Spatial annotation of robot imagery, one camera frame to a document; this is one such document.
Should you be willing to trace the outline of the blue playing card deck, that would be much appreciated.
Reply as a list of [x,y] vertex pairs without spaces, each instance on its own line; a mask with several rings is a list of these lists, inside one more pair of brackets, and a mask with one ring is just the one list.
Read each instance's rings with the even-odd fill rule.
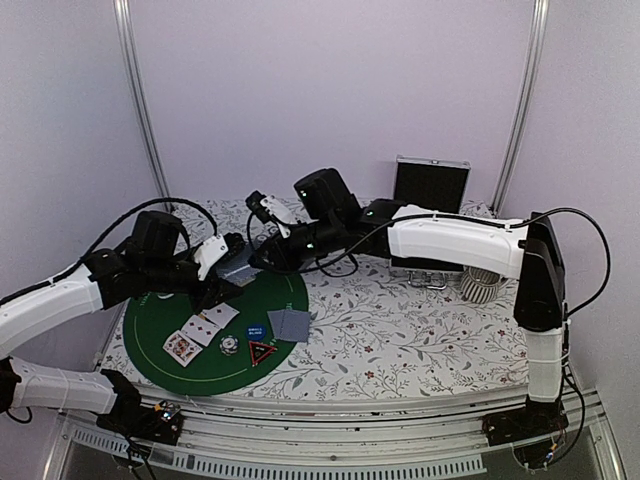
[[239,254],[225,263],[218,263],[218,276],[239,287],[245,287],[256,279],[260,271],[249,264],[250,252]]

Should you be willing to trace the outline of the blue small blind button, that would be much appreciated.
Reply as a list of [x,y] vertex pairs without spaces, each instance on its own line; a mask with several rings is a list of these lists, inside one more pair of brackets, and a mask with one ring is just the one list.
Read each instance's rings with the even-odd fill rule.
[[266,338],[267,333],[267,327],[261,324],[251,325],[245,331],[246,338],[252,342],[262,342]]

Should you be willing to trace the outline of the blue playing card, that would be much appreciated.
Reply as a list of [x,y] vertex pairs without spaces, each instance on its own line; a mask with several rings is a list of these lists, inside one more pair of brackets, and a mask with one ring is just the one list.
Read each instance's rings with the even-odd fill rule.
[[310,334],[311,315],[306,311],[285,310],[276,337],[279,340],[307,343]]
[[282,331],[285,310],[272,310],[267,312],[273,336],[278,338]]

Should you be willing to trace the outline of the black red triangular plaque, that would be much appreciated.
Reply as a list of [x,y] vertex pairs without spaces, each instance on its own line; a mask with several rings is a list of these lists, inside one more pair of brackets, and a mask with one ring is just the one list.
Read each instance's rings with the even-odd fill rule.
[[264,344],[257,341],[249,341],[249,353],[253,367],[258,366],[262,361],[277,351],[272,345]]

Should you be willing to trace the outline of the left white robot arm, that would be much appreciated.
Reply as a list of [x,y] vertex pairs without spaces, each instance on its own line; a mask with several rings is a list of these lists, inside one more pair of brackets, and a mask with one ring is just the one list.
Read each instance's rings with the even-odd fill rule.
[[165,212],[138,214],[131,234],[114,249],[92,248],[78,264],[1,302],[1,410],[44,407],[84,410],[111,419],[128,434],[148,426],[138,390],[119,372],[76,372],[43,367],[13,356],[29,340],[72,319],[108,310],[148,293],[182,294],[194,312],[242,293],[215,270],[245,246],[239,233],[213,233],[176,249],[188,233]]

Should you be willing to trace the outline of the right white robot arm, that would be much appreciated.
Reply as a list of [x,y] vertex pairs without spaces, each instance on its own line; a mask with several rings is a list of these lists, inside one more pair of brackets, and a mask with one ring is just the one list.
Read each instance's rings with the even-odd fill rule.
[[485,220],[442,213],[406,202],[376,199],[360,205],[334,168],[295,183],[309,221],[302,222],[274,196],[259,191],[245,200],[251,214],[278,231],[253,249],[252,266],[278,274],[311,272],[356,255],[424,258],[479,269],[519,286],[513,317],[523,329],[529,364],[525,407],[517,427],[537,436],[560,409],[565,268],[548,218]]

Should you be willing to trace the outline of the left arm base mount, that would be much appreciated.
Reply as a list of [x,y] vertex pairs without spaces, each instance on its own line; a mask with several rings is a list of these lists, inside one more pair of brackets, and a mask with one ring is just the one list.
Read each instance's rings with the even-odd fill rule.
[[109,413],[98,414],[96,425],[133,440],[176,446],[184,416],[166,402],[147,407],[133,401],[116,402]]

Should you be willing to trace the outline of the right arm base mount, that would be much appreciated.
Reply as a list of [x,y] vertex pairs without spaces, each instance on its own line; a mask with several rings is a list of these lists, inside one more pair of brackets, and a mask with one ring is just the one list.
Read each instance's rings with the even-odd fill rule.
[[579,424],[571,440],[561,399],[539,403],[527,398],[522,407],[483,416],[481,430],[490,446],[511,445],[516,462],[525,470],[547,470],[571,453],[582,435],[587,404],[581,393],[578,400]]

